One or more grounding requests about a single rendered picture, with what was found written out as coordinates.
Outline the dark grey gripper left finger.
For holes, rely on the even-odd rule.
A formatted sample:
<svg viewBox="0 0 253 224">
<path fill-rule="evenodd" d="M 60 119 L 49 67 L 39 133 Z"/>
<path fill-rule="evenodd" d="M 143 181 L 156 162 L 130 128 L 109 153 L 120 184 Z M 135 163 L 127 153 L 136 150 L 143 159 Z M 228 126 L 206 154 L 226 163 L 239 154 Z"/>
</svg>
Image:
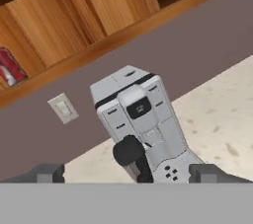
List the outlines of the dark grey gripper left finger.
<svg viewBox="0 0 253 224">
<path fill-rule="evenodd" d="M 1 181 L 1 184 L 64 183 L 63 164 L 39 164 L 25 174 Z"/>
</svg>

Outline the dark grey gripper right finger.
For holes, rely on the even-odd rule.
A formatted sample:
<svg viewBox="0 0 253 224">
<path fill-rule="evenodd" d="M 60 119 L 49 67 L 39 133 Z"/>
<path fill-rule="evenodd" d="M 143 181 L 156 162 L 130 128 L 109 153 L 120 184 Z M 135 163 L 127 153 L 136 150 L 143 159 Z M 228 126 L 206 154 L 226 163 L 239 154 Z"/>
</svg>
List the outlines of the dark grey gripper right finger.
<svg viewBox="0 0 253 224">
<path fill-rule="evenodd" d="M 240 184 L 249 180 L 231 175 L 214 164 L 191 164 L 189 166 L 190 183 L 198 184 Z"/>
</svg>

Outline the white coffee machine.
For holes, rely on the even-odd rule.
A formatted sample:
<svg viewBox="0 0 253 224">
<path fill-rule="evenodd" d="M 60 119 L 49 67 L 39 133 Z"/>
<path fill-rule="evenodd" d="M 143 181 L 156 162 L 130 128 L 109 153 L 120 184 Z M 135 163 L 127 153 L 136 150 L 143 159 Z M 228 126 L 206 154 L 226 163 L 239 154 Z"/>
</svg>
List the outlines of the white coffee machine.
<svg viewBox="0 0 253 224">
<path fill-rule="evenodd" d="M 128 65 L 90 86 L 113 155 L 137 183 L 186 183 L 190 149 L 160 76 Z"/>
</svg>

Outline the white wall light switch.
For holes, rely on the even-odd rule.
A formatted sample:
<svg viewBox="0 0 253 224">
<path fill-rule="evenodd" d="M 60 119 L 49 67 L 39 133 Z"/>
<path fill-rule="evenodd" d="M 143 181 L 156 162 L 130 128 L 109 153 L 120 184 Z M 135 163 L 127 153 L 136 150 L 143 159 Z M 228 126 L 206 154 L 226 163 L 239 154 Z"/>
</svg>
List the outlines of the white wall light switch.
<svg viewBox="0 0 253 224">
<path fill-rule="evenodd" d="M 76 119 L 79 114 L 64 93 L 47 102 L 63 124 Z"/>
</svg>

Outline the wooden cabinet door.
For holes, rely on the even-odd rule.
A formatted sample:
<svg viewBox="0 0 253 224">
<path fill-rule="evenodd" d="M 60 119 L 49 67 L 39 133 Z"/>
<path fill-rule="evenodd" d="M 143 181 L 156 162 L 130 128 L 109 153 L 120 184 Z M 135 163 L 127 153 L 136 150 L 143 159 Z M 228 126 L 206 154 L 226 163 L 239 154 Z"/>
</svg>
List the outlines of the wooden cabinet door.
<svg viewBox="0 0 253 224">
<path fill-rule="evenodd" d="M 44 66 L 54 65 L 159 9 L 158 0 L 13 0 L 6 4 Z"/>
</svg>

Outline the red can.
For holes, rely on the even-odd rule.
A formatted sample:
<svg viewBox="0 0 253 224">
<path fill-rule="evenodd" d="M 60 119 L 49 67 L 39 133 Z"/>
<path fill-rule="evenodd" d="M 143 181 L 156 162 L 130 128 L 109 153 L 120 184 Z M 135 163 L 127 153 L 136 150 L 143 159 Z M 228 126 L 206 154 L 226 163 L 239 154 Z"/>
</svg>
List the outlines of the red can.
<svg viewBox="0 0 253 224">
<path fill-rule="evenodd" d="M 0 46 L 0 76 L 10 87 L 28 78 L 27 73 L 13 57 L 10 50 L 3 46 Z"/>
</svg>

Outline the wooden wall cabinet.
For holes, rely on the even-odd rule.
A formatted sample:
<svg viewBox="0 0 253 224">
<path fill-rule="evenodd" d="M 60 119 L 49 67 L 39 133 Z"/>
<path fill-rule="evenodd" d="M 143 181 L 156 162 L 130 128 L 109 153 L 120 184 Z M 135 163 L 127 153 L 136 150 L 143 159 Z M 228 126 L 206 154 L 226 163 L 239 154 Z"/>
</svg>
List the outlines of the wooden wall cabinet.
<svg viewBox="0 0 253 224">
<path fill-rule="evenodd" d="M 207 0 L 0 0 L 0 108 Z"/>
</svg>

